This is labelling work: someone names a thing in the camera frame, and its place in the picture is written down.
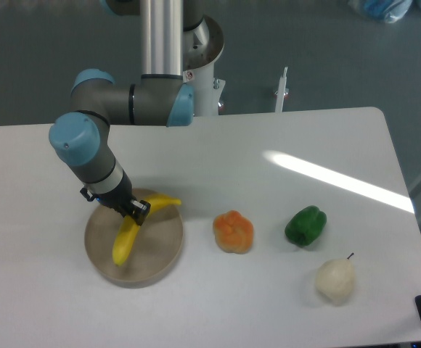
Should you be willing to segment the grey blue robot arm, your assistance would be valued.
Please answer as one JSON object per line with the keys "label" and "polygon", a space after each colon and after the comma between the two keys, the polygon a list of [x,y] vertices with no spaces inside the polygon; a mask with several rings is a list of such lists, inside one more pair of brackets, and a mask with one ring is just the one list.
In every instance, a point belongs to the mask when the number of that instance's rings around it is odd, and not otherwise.
{"label": "grey blue robot arm", "polygon": [[82,196],[142,224],[150,202],[132,194],[125,170],[108,146],[111,125],[187,126],[195,91],[184,81],[184,37],[204,23],[200,1],[103,1],[114,15],[141,18],[142,76],[128,88],[111,74],[80,72],[70,92],[70,112],[55,120],[49,142],[83,183]]}

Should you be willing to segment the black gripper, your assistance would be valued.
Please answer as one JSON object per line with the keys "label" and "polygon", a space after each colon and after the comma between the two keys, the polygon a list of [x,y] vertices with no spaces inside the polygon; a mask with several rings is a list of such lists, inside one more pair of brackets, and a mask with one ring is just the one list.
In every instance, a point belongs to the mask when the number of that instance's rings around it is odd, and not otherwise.
{"label": "black gripper", "polygon": [[130,216],[138,226],[142,226],[150,213],[150,203],[136,200],[131,184],[118,184],[110,190],[101,186],[84,186],[80,193],[88,202],[98,201],[123,217]]}

